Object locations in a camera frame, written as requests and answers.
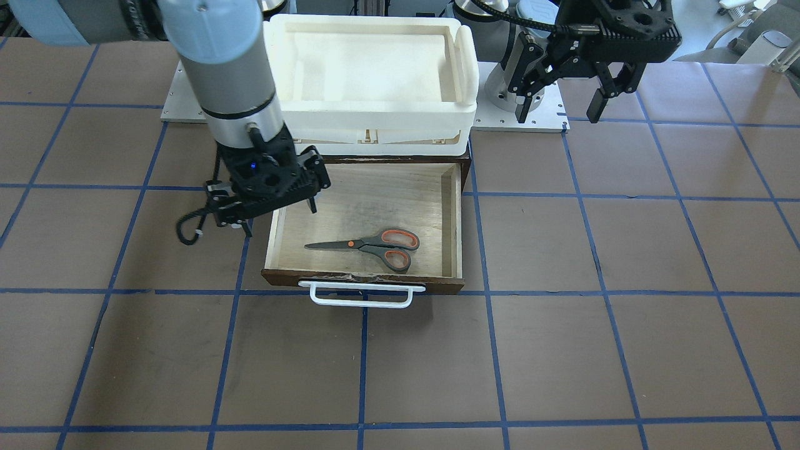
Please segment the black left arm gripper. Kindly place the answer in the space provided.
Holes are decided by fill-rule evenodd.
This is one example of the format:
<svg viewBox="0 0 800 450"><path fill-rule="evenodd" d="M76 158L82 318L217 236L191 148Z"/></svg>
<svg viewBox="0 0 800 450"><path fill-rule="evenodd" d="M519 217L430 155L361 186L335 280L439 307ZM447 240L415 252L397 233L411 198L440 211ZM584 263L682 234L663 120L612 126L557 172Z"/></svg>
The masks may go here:
<svg viewBox="0 0 800 450"><path fill-rule="evenodd" d="M600 82L586 116L598 123L610 99L637 91L648 64L662 63L682 42L671 1L520 1L506 55L506 87L520 124L538 107L538 92L560 79Z"/></svg>

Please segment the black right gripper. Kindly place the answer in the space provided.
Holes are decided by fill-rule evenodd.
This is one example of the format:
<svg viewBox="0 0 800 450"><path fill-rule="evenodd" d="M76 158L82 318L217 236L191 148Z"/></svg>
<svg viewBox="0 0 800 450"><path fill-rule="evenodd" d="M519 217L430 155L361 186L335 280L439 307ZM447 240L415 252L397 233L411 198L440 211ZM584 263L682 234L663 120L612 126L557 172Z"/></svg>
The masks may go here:
<svg viewBox="0 0 800 450"><path fill-rule="evenodd" d="M217 225L240 223L252 238L251 218L307 200L318 212L316 194L331 187L331 178L315 146L296 153L288 128L265 140L258 128L247 130L249 147L217 145L217 157L229 172L228 181L206 183L207 210Z"/></svg>

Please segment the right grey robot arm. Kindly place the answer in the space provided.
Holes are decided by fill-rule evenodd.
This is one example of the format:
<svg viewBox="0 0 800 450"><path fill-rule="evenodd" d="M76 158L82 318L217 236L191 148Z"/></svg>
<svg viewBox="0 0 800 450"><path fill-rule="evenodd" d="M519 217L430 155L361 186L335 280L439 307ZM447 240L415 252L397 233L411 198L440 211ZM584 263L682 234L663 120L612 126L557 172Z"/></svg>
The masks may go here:
<svg viewBox="0 0 800 450"><path fill-rule="evenodd" d="M60 48L160 43L171 49L214 140L202 207L175 224L180 242L203 236L206 220L243 228L331 187L322 154L298 151L286 122L259 1L11 1L22 28Z"/></svg>

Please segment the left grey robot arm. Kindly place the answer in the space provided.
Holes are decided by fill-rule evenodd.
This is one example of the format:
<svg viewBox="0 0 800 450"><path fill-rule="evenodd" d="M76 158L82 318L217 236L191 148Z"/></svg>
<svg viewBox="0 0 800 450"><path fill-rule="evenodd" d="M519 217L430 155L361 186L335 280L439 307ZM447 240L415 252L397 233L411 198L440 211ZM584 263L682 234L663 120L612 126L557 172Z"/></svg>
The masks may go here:
<svg viewBox="0 0 800 450"><path fill-rule="evenodd" d="M514 82L526 55L542 59L547 31L446 6L443 17L274 18L282 49L279 92L298 146L327 158L456 163L468 153L480 112L488 125L531 128L518 119L528 82Z"/></svg>

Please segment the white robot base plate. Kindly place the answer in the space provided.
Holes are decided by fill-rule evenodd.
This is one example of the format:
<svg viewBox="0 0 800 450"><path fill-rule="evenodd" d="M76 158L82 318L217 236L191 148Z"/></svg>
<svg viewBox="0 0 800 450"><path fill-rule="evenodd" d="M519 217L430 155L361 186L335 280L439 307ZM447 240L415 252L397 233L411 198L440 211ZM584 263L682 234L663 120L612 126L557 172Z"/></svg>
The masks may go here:
<svg viewBox="0 0 800 450"><path fill-rule="evenodd" d="M198 105L191 83L189 83L180 61L164 101L161 120L165 123L204 124L206 122L203 109Z"/></svg>

